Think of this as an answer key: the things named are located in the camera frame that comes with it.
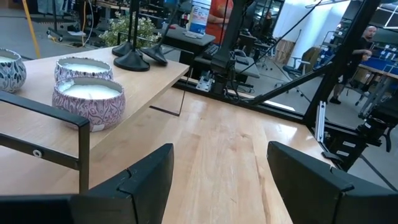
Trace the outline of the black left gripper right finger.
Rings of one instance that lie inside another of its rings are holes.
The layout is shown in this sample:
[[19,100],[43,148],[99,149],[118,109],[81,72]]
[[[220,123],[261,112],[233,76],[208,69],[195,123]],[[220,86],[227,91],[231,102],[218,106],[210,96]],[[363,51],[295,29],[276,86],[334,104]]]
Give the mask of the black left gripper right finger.
[[397,192],[271,141],[267,161],[294,223],[397,224]]

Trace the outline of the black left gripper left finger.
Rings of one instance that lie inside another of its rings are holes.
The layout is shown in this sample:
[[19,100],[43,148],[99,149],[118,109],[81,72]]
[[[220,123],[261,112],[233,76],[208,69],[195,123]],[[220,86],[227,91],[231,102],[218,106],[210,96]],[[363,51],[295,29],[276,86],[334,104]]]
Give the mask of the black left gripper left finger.
[[161,223],[172,185],[174,145],[164,144],[72,203],[72,223]]

